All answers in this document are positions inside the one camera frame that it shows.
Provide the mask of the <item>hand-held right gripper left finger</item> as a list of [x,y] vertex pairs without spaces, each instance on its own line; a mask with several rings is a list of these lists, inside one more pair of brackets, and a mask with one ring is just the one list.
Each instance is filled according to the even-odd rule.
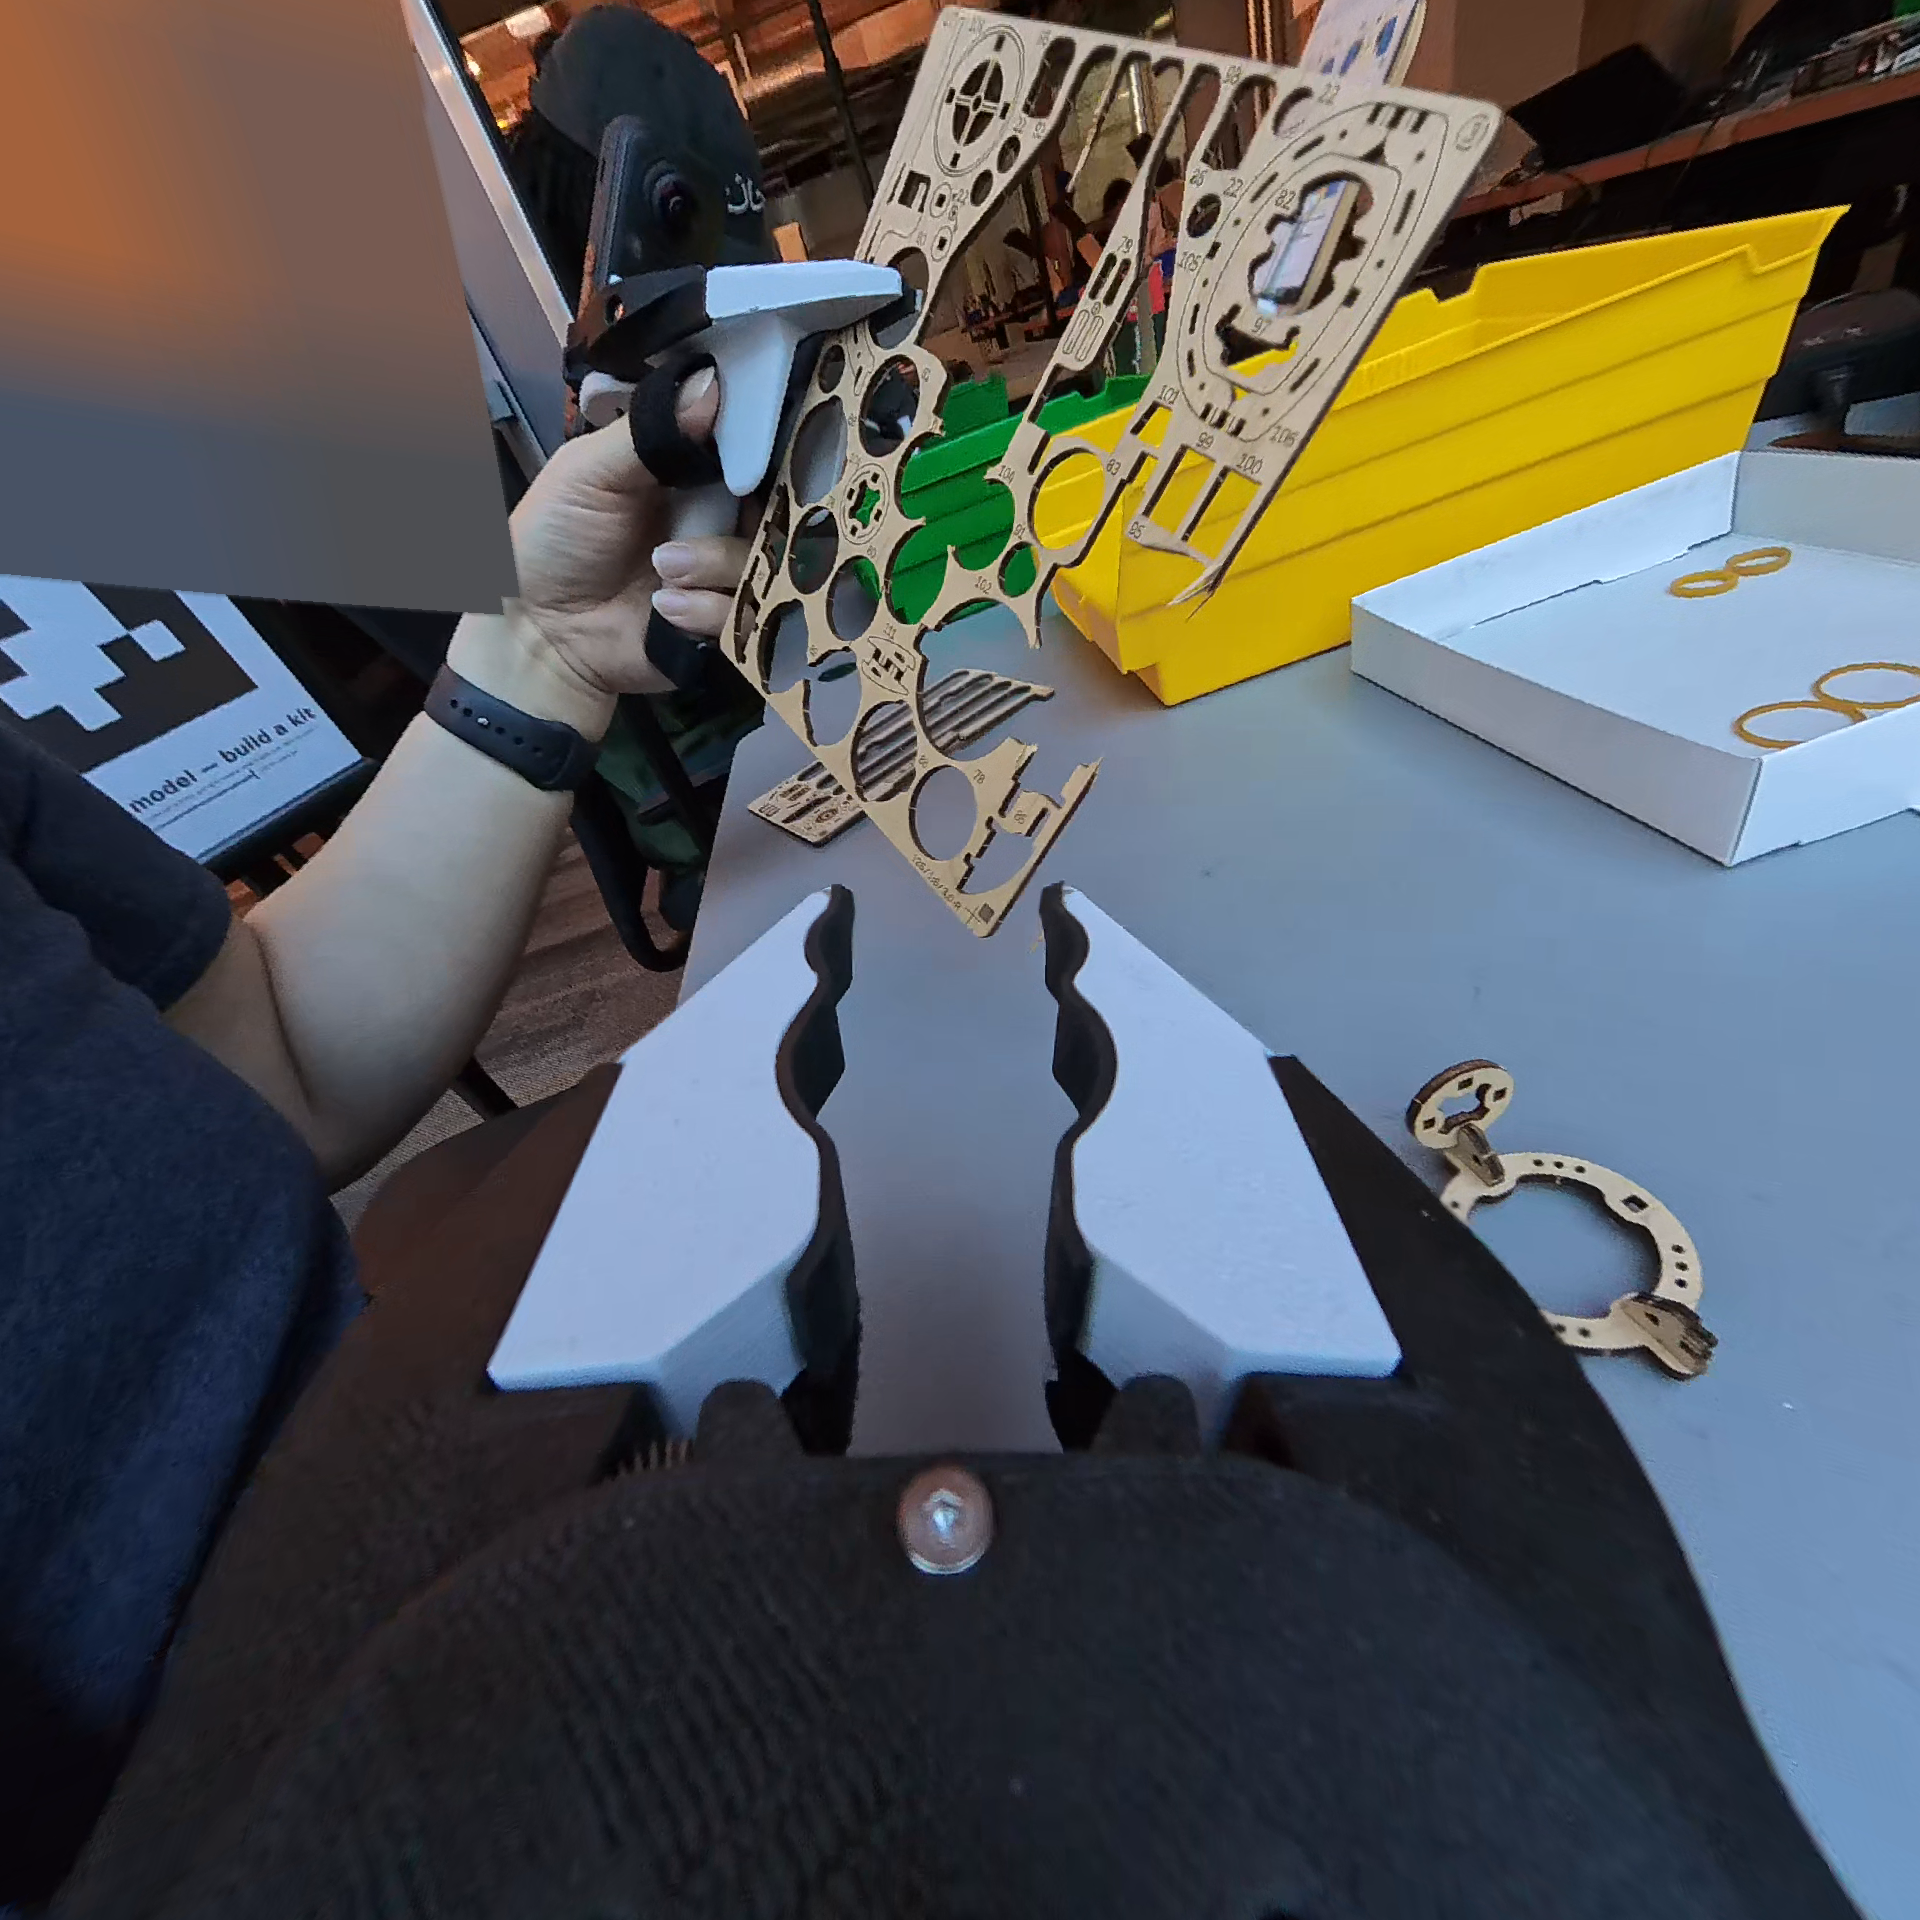
[[822,1106],[846,1071],[856,900],[808,894],[618,1065],[490,1359],[501,1390],[638,1383],[691,1436],[725,1380],[847,1448],[860,1291]]

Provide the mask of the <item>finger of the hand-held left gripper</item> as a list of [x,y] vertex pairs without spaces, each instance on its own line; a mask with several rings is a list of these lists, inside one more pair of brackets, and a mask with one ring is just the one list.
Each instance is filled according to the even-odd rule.
[[903,298],[903,276],[853,259],[712,269],[702,349],[712,354],[719,410],[712,445],[726,488],[759,488],[806,341],[863,323]]

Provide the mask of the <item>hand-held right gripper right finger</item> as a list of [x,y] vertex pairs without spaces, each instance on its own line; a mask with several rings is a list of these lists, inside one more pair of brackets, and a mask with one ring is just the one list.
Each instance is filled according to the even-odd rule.
[[1089,894],[1042,896],[1060,1003],[1048,1405],[1089,1448],[1115,1393],[1179,1380],[1207,1440],[1257,1373],[1391,1376],[1403,1350],[1273,1054]]

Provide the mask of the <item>laser-cut wooden parts sheet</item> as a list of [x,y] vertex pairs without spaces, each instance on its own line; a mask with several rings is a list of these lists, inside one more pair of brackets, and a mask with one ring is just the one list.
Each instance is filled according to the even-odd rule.
[[[990,482],[1011,530],[949,559],[924,611],[892,572],[927,514],[910,458],[943,428],[924,343],[963,250],[1048,157],[1092,83],[1092,132],[1127,83],[1168,80],[1087,284]],[[1019,738],[954,755],[928,721],[928,635],[1004,607],[1041,642],[1044,596],[1106,527],[1174,602],[1227,578],[1500,127],[1490,104],[1309,76],[1145,38],[949,6],[860,237],[895,273],[873,315],[822,341],[774,467],[726,649],[860,812],[979,938],[1011,913],[1092,788],[1025,781]]]

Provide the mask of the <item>person's left forearm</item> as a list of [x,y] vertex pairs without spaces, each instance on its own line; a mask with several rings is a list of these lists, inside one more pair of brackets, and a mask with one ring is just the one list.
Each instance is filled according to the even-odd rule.
[[345,1189],[431,1113],[495,1021],[571,797],[413,719],[323,849],[166,1008]]

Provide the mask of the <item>person's left hand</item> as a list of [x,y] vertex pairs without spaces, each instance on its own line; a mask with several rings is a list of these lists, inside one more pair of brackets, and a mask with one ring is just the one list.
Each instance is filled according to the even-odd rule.
[[459,622],[448,666],[508,708],[605,738],[618,698],[667,689],[645,652],[653,617],[696,640],[729,623],[753,508],[726,488],[712,498],[663,488],[624,428],[566,444],[508,524],[516,598]]

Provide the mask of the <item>grey framed display panel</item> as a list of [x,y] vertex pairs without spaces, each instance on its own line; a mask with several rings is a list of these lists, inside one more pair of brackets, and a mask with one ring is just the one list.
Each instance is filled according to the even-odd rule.
[[501,452],[535,477],[566,439],[571,309],[527,221],[496,121],[431,3],[402,13],[420,64],[426,131]]

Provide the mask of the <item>green plastic bin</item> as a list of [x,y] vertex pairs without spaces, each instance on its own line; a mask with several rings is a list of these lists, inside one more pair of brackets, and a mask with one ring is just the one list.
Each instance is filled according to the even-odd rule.
[[[1147,386],[1143,374],[1118,374],[1096,396],[1066,394],[1042,407],[1051,437],[1087,439],[1102,452],[1114,451]],[[1022,413],[1011,407],[999,374],[958,386],[948,396],[948,431],[910,452],[899,474],[899,504],[921,521],[891,565],[888,602],[895,617],[924,622],[948,578],[958,572],[999,568],[1011,550],[1015,504],[992,469],[1011,445]],[[1044,540],[1079,538],[1102,494],[1096,463],[1068,458],[1049,473],[1035,501],[1038,531]],[[1092,555],[1066,568],[1051,593],[1071,622],[1096,635],[1114,623],[1121,587],[1124,514],[1104,524]]]

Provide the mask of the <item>dark green cloth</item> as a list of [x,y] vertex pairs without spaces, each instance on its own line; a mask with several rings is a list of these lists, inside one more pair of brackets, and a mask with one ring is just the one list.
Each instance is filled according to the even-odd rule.
[[763,699],[725,673],[706,689],[628,696],[579,788],[572,832],[636,965],[675,973],[701,913],[739,743]]

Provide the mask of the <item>slotted wooden sheet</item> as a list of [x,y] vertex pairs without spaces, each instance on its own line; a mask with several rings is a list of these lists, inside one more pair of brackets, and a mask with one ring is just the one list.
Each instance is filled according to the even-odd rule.
[[[933,750],[954,756],[1022,708],[1048,698],[1048,686],[1017,680],[986,666],[958,666],[924,690],[921,719],[930,727]],[[864,817],[863,799],[888,801],[910,792],[916,755],[916,731],[907,704],[885,703],[857,728],[853,750],[857,794],[837,781],[832,768],[812,762],[763,792],[750,804],[750,813],[808,846],[822,846]]]

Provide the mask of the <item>black wrist watch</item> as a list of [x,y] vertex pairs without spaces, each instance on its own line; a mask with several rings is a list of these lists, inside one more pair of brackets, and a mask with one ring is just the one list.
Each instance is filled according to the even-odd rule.
[[542,792],[577,792],[599,763],[602,748],[566,721],[542,719],[441,661],[424,711],[451,738],[478,750]]

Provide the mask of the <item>black framed marker sign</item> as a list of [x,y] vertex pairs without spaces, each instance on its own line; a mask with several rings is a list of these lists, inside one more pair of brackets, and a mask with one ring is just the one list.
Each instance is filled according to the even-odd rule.
[[2,576],[2,719],[204,864],[369,766],[217,593]]

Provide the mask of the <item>white cardboard box tray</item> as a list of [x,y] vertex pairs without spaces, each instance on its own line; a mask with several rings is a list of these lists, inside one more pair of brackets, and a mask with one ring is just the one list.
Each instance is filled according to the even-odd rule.
[[[1918,708],[1762,753],[1749,708],[1918,661],[1918,467],[1728,452],[1356,598],[1354,668],[1724,867],[1918,806]],[[1756,545],[1719,598],[1670,583]]]

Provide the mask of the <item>white instruction poster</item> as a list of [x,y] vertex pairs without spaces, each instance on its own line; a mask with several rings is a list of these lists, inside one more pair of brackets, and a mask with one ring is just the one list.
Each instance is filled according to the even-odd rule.
[[1424,19],[1427,3],[1319,3],[1299,69],[1354,83],[1403,83]]

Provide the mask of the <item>yellow plastic bin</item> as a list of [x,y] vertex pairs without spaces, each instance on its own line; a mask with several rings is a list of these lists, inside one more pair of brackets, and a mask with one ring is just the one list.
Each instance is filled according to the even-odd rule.
[[1738,451],[1839,206],[1489,263],[1389,315],[1204,602],[1118,513],[1055,598],[1163,704],[1344,645],[1361,593]]

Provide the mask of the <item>long wooden workbench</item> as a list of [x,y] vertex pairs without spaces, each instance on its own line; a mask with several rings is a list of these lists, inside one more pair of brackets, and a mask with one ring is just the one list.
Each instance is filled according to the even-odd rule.
[[1499,185],[1467,197],[1456,219],[1477,219],[1514,203],[1533,203],[1543,197],[1572,195],[1578,187],[1605,185],[1617,177],[1642,177],[1665,165],[1683,165],[1693,159],[1715,157],[1725,149],[1751,145],[1763,137],[1823,127],[1880,110],[1894,110],[1918,100],[1918,69],[1899,76],[1882,76],[1849,86],[1825,88],[1811,95],[1782,96],[1766,106],[1740,110],[1715,124],[1670,132],[1630,152],[1598,157],[1570,168],[1549,170],[1514,185]]

